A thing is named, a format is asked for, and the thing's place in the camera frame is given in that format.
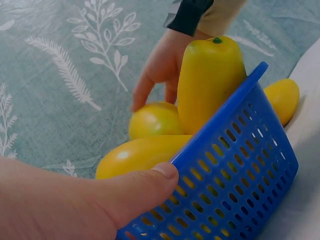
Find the finger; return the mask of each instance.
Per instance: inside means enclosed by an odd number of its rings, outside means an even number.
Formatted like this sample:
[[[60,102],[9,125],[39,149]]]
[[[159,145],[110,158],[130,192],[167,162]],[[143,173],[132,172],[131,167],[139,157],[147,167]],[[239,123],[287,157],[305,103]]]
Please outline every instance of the finger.
[[[148,99],[148,96],[155,86],[155,83],[152,81],[150,76],[144,70],[132,95],[132,106],[131,111],[135,112],[142,108]]]
[[[131,172],[103,180],[105,186],[105,211],[120,229],[139,215],[162,204],[178,184],[178,171],[164,162],[149,171]]]

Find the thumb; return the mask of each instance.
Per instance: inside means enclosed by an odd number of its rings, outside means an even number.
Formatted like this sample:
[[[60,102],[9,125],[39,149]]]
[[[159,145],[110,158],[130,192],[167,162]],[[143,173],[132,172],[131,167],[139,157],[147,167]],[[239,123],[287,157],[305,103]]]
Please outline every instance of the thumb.
[[[152,170],[136,171],[104,180],[105,210],[117,229],[158,207],[175,190],[179,174],[168,162]]]

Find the child's hand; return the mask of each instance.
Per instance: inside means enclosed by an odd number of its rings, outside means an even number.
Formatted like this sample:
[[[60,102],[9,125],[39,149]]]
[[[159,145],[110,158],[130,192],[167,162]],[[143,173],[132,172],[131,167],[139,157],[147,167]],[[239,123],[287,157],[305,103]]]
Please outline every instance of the child's hand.
[[[141,77],[133,91],[132,111],[143,107],[155,84],[165,83],[164,100],[174,104],[182,59],[187,45],[193,40],[205,40],[210,36],[197,31],[194,37],[167,30],[152,51]]]

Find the yellow fruit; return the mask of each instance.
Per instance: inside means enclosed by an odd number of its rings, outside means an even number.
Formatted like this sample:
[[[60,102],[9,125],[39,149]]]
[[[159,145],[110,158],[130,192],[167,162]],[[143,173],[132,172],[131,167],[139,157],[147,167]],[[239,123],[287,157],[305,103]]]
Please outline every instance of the yellow fruit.
[[[281,124],[285,126],[295,114],[299,103],[300,91],[298,85],[295,81],[285,78],[267,86],[264,93]]]
[[[155,135],[184,135],[177,107],[167,102],[150,103],[132,115],[131,140]]]
[[[246,77],[241,50],[231,38],[191,42],[178,83],[177,108],[185,133],[200,130]]]
[[[111,150],[99,163],[96,179],[108,179],[133,171],[145,171],[168,162],[190,140],[190,135],[148,136]]]

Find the plastic fruit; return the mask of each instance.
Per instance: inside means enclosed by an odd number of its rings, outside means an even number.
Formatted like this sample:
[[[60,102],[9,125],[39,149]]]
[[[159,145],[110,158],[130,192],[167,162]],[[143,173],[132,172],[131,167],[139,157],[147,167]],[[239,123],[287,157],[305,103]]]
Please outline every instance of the plastic fruit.
[[[145,171],[168,162],[190,140],[190,135],[148,136],[111,150],[99,163],[96,179],[108,179],[133,171]]]
[[[154,135],[184,135],[175,105],[167,102],[150,103],[135,112],[129,123],[131,140]]]
[[[191,42],[178,83],[177,108],[185,133],[200,130],[246,77],[241,50],[231,38]]]
[[[264,89],[269,102],[283,126],[287,125],[297,109],[300,91],[292,79],[279,80]]]

